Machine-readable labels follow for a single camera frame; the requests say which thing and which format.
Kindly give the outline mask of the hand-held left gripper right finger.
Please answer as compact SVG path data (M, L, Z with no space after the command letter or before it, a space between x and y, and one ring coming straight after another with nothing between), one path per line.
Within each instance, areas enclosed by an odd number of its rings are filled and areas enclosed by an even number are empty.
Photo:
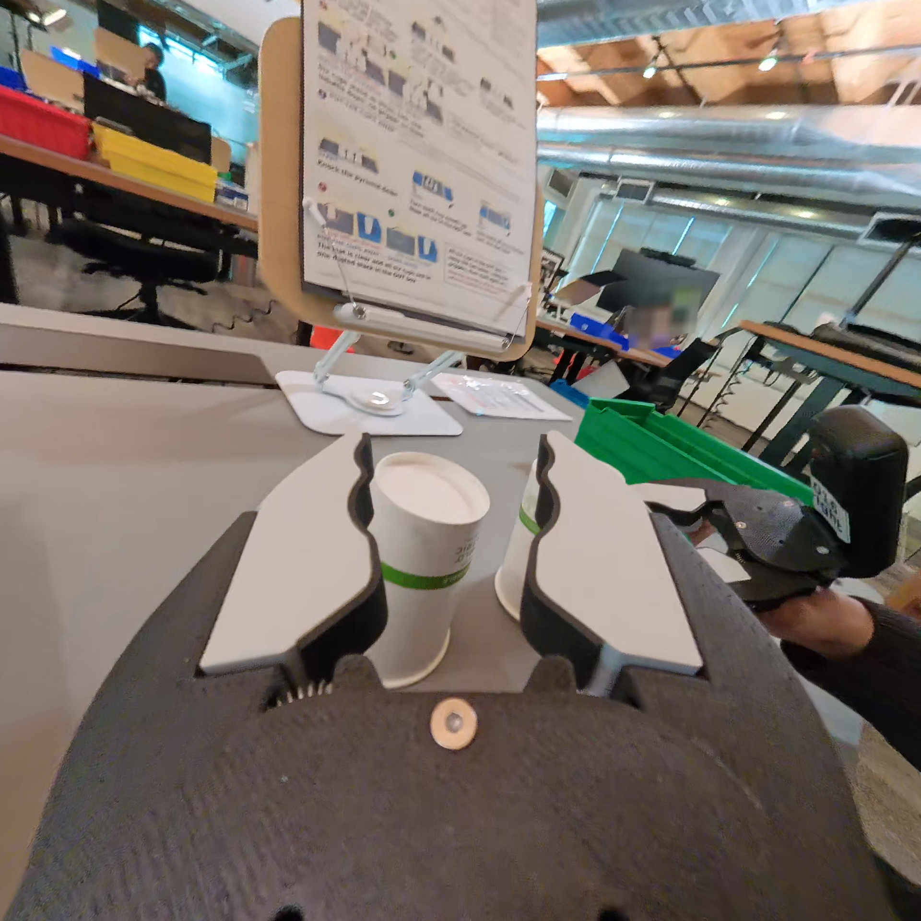
M703 656L639 494L558 431L541 437L536 481L520 605L529 645L567 661L596 697L629 666L697 676Z

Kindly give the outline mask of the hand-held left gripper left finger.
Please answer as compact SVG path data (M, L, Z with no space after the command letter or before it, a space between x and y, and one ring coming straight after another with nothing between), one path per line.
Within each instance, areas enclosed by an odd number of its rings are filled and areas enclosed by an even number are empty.
M201 654L204 674L280 666L292 683L330 683L341 659L381 637L373 475L370 436L349 432L271 490Z

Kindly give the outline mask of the white paper cup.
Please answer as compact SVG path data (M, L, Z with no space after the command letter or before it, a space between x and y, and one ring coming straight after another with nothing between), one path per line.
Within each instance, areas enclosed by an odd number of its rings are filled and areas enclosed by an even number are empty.
M396 690L425 679L448 651L490 497L464 467L413 451L382 458L370 490L388 618L367 656Z
M535 460L529 471L503 562L494 578L496 597L506 613L516 622L520 621L524 579L531 545L540 530L536 522L538 497L539 484Z

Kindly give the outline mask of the person's right forearm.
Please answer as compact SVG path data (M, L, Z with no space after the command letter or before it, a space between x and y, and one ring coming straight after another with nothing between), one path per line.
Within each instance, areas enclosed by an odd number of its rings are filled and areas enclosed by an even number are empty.
M919 770L919 621L884 605L859 601L871 613L874 634L857 654L828 658L781 640L780 648L801 676L856 712Z

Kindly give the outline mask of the grey desk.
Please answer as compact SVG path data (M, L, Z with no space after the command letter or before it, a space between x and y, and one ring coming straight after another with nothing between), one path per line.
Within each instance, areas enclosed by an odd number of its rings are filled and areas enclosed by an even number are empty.
M441 443L490 497L460 618L512 678L199 667L263 500L337 439L269 388L2 373L2 722L74 731L9 919L878 919L835 745L651 513L704 667L604 697L494 589L546 424Z

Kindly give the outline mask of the person's right hand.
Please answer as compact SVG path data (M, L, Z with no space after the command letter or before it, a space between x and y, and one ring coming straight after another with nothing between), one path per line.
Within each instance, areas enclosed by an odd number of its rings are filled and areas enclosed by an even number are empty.
M874 634L864 603L834 590L789 599L758 617L775 638L828 658L857 654Z

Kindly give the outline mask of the green plastic bin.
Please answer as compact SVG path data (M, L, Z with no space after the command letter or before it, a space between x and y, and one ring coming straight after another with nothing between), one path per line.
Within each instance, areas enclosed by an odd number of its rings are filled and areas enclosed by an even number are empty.
M628 484L707 479L770 490L812 505L812 489L651 403L590 400L575 439Z

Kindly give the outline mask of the wooden table with green legs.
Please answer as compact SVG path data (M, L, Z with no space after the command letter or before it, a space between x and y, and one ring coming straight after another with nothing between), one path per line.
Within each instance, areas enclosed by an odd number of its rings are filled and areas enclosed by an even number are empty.
M820 381L802 402L800 409L769 442L762 452L761 461L777 469L800 475L808 465L805 447L797 453L808 433L812 420L829 408L835 397L848 392L847 404L858 402L863 394L872 401L891 404L905 403L919 408L920 375L900 366L858 354L810 336L781 329L776 325L743 320L740 328L773 345L778 351L793 358L808 370L816 372Z

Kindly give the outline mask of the blue plastic bin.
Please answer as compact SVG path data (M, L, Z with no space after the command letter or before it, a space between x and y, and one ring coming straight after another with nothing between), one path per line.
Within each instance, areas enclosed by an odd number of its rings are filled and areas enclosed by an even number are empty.
M616 329L608 323L601 322L592 316L573 312L569 318L568 324L576 331L580 331L596 339L611 342L620 351L625 352L629 350L629 339L626 336L616 331Z

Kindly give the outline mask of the clear plastic bag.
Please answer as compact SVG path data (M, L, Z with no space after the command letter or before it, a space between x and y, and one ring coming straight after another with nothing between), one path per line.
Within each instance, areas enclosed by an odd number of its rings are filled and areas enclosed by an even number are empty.
M433 386L449 400L477 417L569 422L572 417L554 408L528 386L497 378L477 378L467 374L442 372Z

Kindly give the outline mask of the instruction sheet on stand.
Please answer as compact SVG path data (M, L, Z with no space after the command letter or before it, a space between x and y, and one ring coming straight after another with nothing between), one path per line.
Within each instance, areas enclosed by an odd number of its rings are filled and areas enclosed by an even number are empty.
M425 392L425 386L466 355L516 359L531 344L542 250L543 194L538 176L533 297L522 338L463 331L399 311L385 310L372 319L352 295L305 292L301 283L301 3L296 17L270 26L260 47L259 270L270 293L293 316L338 335L310 374L284 373L277 380L298 418L320 434L339 435L356 427L370 435L457 436L461 424Z

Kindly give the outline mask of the printed instruction sheet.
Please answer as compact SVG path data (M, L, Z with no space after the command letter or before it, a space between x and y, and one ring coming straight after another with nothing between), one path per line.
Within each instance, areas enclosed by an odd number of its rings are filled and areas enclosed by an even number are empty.
M535 2L301 3L302 289L522 338Z

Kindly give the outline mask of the long wooden table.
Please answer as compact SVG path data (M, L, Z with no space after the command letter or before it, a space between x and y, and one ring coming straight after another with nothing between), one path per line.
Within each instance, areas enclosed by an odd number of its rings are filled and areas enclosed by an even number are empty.
M67 176L84 183L95 183L99 186L131 193L145 200L200 214L254 234L259 230L259 219L252 213L201 201L175 190L158 187L136 178L125 177L108 167L63 155L6 135L1 136L1 153L23 163L50 170L61 177Z

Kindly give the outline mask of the black monitor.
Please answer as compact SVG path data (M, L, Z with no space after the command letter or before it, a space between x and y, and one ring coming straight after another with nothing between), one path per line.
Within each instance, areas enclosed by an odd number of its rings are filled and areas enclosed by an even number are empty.
M93 75L83 75L84 115L89 121L172 151L205 165L212 163L209 124L112 86Z

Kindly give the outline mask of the silver ventilation duct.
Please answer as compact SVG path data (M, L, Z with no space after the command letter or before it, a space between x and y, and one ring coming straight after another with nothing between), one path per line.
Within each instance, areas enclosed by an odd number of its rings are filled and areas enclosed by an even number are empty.
M593 178L919 212L919 107L570 107L536 117L538 161Z

